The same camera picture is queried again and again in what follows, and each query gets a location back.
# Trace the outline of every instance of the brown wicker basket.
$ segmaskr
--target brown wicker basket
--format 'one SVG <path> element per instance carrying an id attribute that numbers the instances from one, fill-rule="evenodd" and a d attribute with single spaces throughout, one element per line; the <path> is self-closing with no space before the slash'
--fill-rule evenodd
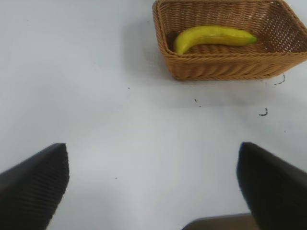
<path id="1" fill-rule="evenodd" d="M 270 78 L 307 60 L 307 29 L 283 0 L 158 0 L 153 14 L 160 50 L 177 80 Z M 243 29 L 258 42 L 173 52 L 178 34 L 198 25 Z"/>

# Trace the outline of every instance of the basket rim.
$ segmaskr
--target basket rim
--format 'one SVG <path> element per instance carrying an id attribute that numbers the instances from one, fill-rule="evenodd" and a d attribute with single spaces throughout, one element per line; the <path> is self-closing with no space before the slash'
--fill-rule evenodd
<path id="1" fill-rule="evenodd" d="M 244 61 L 250 61 L 255 58 L 263 57 L 266 58 L 264 61 L 267 61 L 267 58 L 274 58 L 274 61 L 276 63 L 280 63 L 281 61 L 284 61 L 284 58 L 290 58 L 290 57 L 295 57 L 297 56 L 302 56 L 306 57 L 307 51 L 305 52 L 292 52 L 292 53 L 285 53 L 285 52 L 274 52 L 274 53 L 253 53 L 253 54 L 240 54 L 240 53 L 221 53 L 221 54 L 183 54 L 183 55 L 178 55 L 174 51 L 170 50 L 168 48 L 168 45 L 166 43 L 166 34 L 165 34 L 165 29 L 163 24 L 161 23 L 161 12 L 160 12 L 160 7 L 162 4 L 167 4 L 167 3 L 174 3 L 174 2 L 193 2 L 193 3 L 206 3 L 206 2 L 215 2 L 215 3 L 225 3 L 225 2 L 232 2 L 232 3 L 238 3 L 238 2 L 278 2 L 280 3 L 293 22 L 298 26 L 298 28 L 301 29 L 301 32 L 304 33 L 304 35 L 307 38 L 307 28 L 303 24 L 303 22 L 298 18 L 298 16 L 295 14 L 295 12 L 290 8 L 290 6 L 284 1 L 284 0 L 156 0 L 153 4 L 153 17 L 154 17 L 154 24 L 157 32 L 161 35 L 161 37 L 158 38 L 158 44 L 160 47 L 161 52 L 163 55 L 168 58 L 169 60 L 176 60 L 178 61 L 179 59 L 181 61 L 190 61 L 192 63 L 195 63 L 196 61 L 215 61 L 219 60 L 221 61 L 221 58 L 224 59 L 224 61 L 234 61 L 234 58 L 236 58 L 236 61 L 239 59 L 242 59 Z"/>

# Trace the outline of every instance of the white surface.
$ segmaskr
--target white surface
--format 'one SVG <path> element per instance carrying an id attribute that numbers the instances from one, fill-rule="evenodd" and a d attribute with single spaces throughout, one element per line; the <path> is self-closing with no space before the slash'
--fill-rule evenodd
<path id="1" fill-rule="evenodd" d="M 307 1 L 288 2 L 307 24 Z M 242 141 L 307 170 L 307 64 L 278 86 L 282 76 L 175 81 L 152 3 L 0 2 L 0 170 L 54 142 L 70 154 L 49 230 L 179 230 L 248 212 L 235 174 Z"/>

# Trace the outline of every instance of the banana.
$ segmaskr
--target banana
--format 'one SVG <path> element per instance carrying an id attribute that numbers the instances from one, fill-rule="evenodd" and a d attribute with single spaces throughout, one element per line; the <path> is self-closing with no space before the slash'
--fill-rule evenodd
<path id="1" fill-rule="evenodd" d="M 220 44 L 227 46 L 247 46 L 257 38 L 244 30 L 223 26 L 196 26 L 183 31 L 175 40 L 175 52 L 184 54 L 192 46 L 200 44 Z"/>

